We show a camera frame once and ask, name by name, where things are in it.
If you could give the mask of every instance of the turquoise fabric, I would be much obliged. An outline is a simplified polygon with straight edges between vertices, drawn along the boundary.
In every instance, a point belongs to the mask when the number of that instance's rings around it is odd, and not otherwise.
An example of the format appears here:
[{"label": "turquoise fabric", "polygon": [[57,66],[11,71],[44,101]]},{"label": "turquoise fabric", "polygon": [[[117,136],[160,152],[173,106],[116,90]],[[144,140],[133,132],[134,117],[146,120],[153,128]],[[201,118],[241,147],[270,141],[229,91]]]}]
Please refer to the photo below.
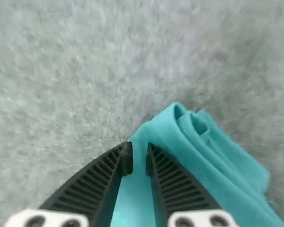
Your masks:
[{"label": "turquoise fabric", "polygon": [[144,123],[129,141],[133,173],[122,178],[111,227],[155,227],[151,182],[145,175],[148,142],[175,156],[241,227],[284,227],[264,196],[269,172],[205,110],[195,113],[173,103]]}]

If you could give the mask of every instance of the cloth fold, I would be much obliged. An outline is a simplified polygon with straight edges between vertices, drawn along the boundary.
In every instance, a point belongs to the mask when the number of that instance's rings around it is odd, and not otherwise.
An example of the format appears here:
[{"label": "cloth fold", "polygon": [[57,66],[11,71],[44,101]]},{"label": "cloth fold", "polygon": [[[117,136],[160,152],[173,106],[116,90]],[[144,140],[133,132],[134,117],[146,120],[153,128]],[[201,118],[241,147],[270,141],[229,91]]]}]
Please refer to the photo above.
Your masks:
[{"label": "cloth fold", "polygon": [[264,196],[269,172],[205,110],[195,113],[173,103],[128,141],[133,143],[133,173],[121,180],[111,227],[155,227],[151,182],[145,174],[149,142],[176,157],[240,226],[284,227]]}]

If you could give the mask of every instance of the teal cloth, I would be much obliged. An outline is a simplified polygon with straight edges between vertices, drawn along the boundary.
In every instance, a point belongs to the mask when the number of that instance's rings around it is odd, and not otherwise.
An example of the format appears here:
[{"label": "teal cloth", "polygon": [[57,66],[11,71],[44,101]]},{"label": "teal cloth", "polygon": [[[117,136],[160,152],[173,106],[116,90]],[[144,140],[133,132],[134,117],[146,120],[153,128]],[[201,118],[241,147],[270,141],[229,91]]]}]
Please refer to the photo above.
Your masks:
[{"label": "teal cloth", "polygon": [[148,142],[175,156],[241,227],[284,227],[264,196],[269,172],[205,110],[195,113],[173,103],[144,123],[129,141],[133,173],[121,180],[111,227],[155,227],[151,182],[145,175]]}]

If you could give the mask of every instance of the gray carpet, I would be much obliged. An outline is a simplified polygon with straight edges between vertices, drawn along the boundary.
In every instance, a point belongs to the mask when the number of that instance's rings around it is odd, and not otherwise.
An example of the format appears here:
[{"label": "gray carpet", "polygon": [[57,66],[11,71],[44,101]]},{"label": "gray carpet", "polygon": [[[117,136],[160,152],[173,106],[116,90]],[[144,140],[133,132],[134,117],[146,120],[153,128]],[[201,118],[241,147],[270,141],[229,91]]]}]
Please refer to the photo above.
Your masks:
[{"label": "gray carpet", "polygon": [[284,219],[284,0],[0,0],[0,225],[176,100],[271,170]]}]

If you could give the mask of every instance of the screw hole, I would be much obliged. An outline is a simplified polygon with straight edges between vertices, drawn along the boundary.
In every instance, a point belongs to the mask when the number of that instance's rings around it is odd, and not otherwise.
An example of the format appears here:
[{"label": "screw hole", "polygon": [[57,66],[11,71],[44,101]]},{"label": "screw hole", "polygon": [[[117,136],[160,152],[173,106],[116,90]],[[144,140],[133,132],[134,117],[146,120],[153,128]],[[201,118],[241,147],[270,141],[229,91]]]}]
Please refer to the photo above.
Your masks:
[{"label": "screw hole", "polygon": [[228,226],[228,222],[220,216],[211,217],[210,222],[213,226],[224,226],[224,227]]},{"label": "screw hole", "polygon": [[194,227],[191,220],[187,218],[178,218],[176,220],[176,227]]},{"label": "screw hole", "polygon": [[76,220],[69,220],[62,227],[80,227],[80,223]]},{"label": "screw hole", "polygon": [[42,216],[35,216],[28,220],[25,227],[42,227],[43,223],[45,221],[45,218]]}]

